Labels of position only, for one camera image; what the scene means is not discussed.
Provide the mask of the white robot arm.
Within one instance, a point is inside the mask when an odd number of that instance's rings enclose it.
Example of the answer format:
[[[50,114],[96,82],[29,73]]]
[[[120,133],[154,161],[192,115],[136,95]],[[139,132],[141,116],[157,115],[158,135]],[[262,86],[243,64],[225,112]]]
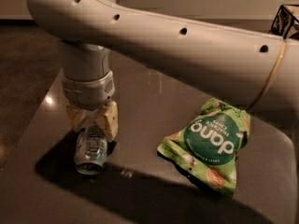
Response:
[[[27,6],[51,35],[115,50],[298,138],[297,40],[109,0],[27,0]]]

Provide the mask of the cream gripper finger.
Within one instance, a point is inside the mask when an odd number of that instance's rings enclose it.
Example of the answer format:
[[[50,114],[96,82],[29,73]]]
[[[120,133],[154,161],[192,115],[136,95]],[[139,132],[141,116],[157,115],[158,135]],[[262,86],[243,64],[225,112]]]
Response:
[[[72,130],[75,133],[78,133],[83,125],[84,120],[86,119],[86,110],[79,108],[70,101],[68,101],[66,103],[66,113]]]
[[[112,142],[118,134],[118,106],[115,101],[110,101],[101,107],[95,116],[96,124],[104,131],[108,142]]]

